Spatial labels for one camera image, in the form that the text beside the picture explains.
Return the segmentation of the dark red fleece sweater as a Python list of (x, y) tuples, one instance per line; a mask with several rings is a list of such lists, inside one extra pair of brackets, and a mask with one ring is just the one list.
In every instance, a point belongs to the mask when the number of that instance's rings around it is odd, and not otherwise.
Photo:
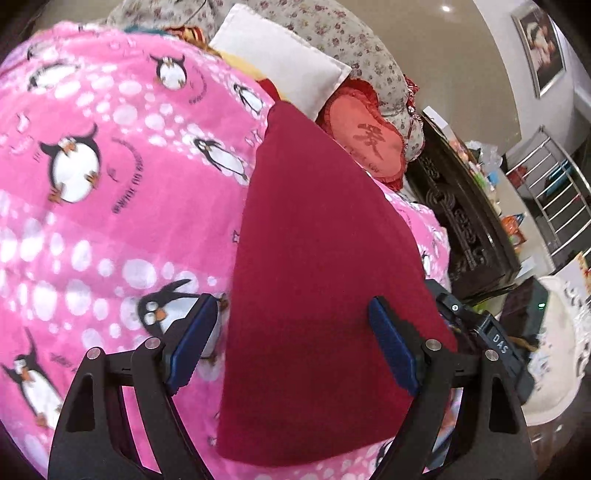
[(412, 231), (383, 190), (296, 107), (274, 104), (232, 279), (222, 458), (308, 464), (397, 434), (412, 396), (370, 327), (377, 296), (455, 347)]

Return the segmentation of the dark carved wooden headboard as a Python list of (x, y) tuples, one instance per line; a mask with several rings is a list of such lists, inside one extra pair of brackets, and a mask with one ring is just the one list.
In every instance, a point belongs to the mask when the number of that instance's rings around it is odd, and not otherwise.
[(476, 305), (508, 292), (521, 268), (501, 220), (465, 162), (430, 120), (425, 145), (406, 177), (448, 232), (452, 293)]

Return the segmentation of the white ornate chair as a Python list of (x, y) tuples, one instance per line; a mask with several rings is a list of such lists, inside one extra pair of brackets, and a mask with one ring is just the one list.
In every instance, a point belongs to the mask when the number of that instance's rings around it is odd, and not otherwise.
[(571, 405), (578, 394), (590, 358), (590, 307), (570, 284), (557, 276), (540, 283), (549, 293), (538, 335), (539, 348), (528, 370), (535, 385), (522, 406), (526, 424), (549, 423)]

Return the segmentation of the metal drying rack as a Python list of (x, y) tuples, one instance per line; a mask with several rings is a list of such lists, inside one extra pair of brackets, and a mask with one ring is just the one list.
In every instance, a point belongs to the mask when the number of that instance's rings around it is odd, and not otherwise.
[(557, 270), (590, 255), (590, 181), (548, 129), (538, 128), (507, 159), (513, 184), (544, 240)]

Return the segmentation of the red heart cushion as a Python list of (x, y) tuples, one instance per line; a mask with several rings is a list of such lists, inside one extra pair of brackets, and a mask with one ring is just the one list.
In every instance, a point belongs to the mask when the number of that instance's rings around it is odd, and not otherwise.
[(375, 179), (394, 192), (403, 188), (404, 137), (381, 114), (369, 82), (346, 79), (325, 103), (317, 124)]

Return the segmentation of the pink penguin blanket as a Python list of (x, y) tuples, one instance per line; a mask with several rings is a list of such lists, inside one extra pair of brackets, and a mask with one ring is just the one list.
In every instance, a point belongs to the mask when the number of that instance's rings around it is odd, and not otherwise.
[(1, 66), (1, 420), (41, 474), (83, 353), (147, 337), (142, 294), (223, 298), (266, 114), (178, 40), (60, 23)]

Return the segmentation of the white pillow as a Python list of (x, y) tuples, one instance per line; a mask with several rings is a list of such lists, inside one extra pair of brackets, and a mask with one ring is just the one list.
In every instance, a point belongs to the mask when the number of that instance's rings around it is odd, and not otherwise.
[(345, 63), (243, 4), (231, 7), (211, 47), (256, 67), (311, 120), (351, 73)]

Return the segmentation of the grey floral quilt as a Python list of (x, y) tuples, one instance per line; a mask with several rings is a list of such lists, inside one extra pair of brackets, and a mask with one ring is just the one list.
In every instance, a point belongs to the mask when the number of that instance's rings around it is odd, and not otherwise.
[[(403, 73), (366, 23), (337, 1), (267, 0), (245, 4), (349, 65), (353, 79), (369, 82), (377, 92), (382, 115), (403, 135), (406, 159), (413, 161), (420, 155), (425, 136), (415, 108), (419, 87)], [(108, 14), (106, 23), (120, 28), (197, 26), (211, 39), (233, 5), (225, 0), (123, 1)]]

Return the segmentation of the orange yellow patterned blanket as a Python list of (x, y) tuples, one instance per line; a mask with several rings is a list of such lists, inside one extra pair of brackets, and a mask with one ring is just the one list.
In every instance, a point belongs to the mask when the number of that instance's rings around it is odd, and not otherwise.
[(207, 43), (204, 31), (202, 31), (197, 26), (165, 27), (163, 32), (166, 35), (174, 36), (179, 40), (190, 43), (191, 45), (204, 50), (213, 56), (224, 59), (224, 61), (232, 68), (235, 68), (240, 72), (245, 73), (245, 75), (249, 76), (253, 80), (256, 80), (256, 82), (263, 87), (263, 90), (265, 90), (266, 93), (273, 98), (273, 100), (284, 99), (283, 94), (280, 93), (280, 90), (276, 88), (276, 85), (274, 85), (273, 81), (270, 80), (270, 78), (268, 78), (265, 73), (236, 55), (213, 49), (211, 45)]

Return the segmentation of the framed wall picture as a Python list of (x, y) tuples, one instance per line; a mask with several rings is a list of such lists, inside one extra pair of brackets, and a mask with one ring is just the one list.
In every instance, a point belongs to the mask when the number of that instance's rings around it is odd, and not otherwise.
[(542, 98), (566, 73), (560, 39), (550, 16), (534, 1), (525, 1), (511, 14), (533, 79)]

